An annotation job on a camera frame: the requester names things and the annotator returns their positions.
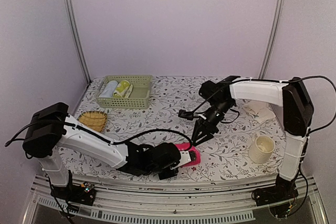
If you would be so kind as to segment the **pink towel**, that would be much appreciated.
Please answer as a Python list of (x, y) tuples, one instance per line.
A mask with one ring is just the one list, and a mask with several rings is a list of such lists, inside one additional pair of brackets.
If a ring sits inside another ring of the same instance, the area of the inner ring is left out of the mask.
[(194, 146), (190, 147), (189, 143), (176, 144), (175, 146), (181, 154), (180, 162), (176, 168), (195, 166), (201, 163), (201, 155)]

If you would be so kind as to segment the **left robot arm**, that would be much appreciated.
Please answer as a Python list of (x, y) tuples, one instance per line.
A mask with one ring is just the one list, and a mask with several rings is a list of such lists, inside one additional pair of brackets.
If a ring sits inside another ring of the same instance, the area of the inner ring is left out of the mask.
[(135, 176), (171, 170), (182, 157), (173, 143), (145, 147), (130, 141), (116, 142), (78, 122), (68, 113), (65, 103), (55, 103), (33, 114), (23, 150), (39, 160), (52, 185), (67, 200), (77, 197), (78, 188), (71, 183), (70, 172), (58, 151), (60, 147), (88, 155)]

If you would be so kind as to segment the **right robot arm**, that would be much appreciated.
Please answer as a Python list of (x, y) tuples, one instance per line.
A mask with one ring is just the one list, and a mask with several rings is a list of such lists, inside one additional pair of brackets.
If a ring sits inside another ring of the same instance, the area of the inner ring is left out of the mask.
[(218, 124), (237, 100), (262, 102), (282, 110), (282, 128), (285, 135), (285, 152), (277, 177), (277, 185), (271, 190), (276, 201), (291, 194), (303, 162), (311, 132), (314, 106), (303, 81), (257, 80), (240, 76), (228, 76), (220, 82), (206, 81), (199, 95), (210, 104), (209, 109), (195, 122), (192, 133), (193, 145), (200, 145), (218, 133)]

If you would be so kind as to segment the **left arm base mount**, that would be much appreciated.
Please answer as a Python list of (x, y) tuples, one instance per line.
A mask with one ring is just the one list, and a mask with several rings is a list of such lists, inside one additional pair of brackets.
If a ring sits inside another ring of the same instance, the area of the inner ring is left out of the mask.
[(87, 190), (85, 187), (69, 184), (66, 187), (51, 186), (51, 195), (55, 198), (74, 202), (86, 206), (93, 206), (97, 191)]

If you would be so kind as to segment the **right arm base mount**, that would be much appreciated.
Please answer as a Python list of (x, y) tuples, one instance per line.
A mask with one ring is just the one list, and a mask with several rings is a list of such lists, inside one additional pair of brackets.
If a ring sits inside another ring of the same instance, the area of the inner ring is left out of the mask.
[(284, 200), (295, 199), (298, 191), (292, 183), (280, 183), (274, 186), (257, 188), (251, 193), (252, 200), (257, 206), (274, 204)]

